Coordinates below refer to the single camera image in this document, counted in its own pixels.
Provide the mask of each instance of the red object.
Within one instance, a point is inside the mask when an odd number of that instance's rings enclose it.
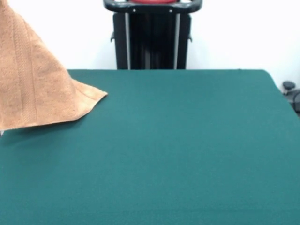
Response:
[[[143,3],[143,4],[168,4],[177,2],[177,0],[131,0],[132,2],[136,3]]]

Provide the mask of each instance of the green tablecloth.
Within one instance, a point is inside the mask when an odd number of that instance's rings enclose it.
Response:
[[[76,122],[0,140],[0,225],[300,224],[300,123],[259,70],[86,71]]]

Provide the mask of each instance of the metal pole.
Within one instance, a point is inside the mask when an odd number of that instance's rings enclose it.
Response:
[[[176,24],[175,24],[175,41],[174,41],[174,69],[177,69],[179,29],[180,29],[180,13],[177,13]]]
[[[129,31],[129,13],[125,13],[125,26],[126,26],[126,49],[127,49],[127,67],[131,69],[130,61],[130,31]]]

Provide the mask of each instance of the towel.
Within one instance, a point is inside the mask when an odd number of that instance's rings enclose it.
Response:
[[[74,121],[107,93],[80,83],[0,0],[0,130]]]

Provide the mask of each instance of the black chair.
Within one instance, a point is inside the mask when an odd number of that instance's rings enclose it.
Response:
[[[295,83],[291,81],[283,82],[284,95],[296,113],[300,113],[300,89],[295,89]]]

